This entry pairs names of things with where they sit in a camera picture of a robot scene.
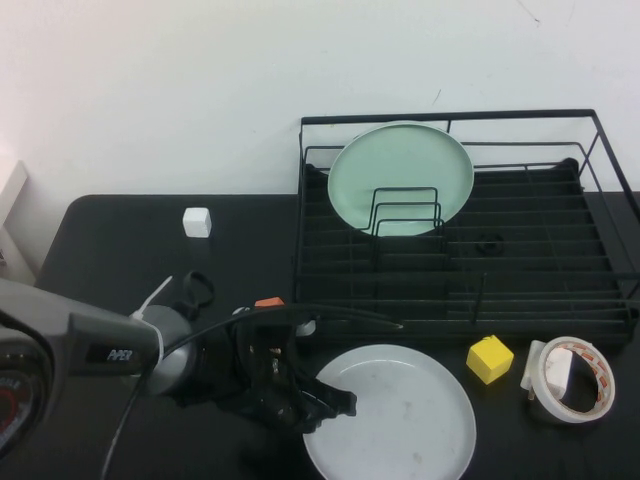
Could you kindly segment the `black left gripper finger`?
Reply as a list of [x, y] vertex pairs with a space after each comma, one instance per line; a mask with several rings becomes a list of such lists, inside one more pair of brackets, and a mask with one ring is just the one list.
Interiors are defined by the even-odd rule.
[[319, 381], [307, 378], [300, 383], [300, 392], [316, 416], [355, 416], [357, 396]]
[[334, 410], [323, 403], [291, 403], [279, 410], [283, 428], [296, 433], [313, 433], [324, 420], [334, 417]]

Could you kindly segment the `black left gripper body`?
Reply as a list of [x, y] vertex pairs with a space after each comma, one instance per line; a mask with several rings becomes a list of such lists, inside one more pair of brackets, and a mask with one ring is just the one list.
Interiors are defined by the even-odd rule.
[[193, 370], [174, 392], [181, 407], [214, 403], [218, 409], [273, 430], [288, 430], [279, 410], [306, 401], [302, 380], [312, 378], [296, 346], [296, 314], [246, 310], [196, 341]]

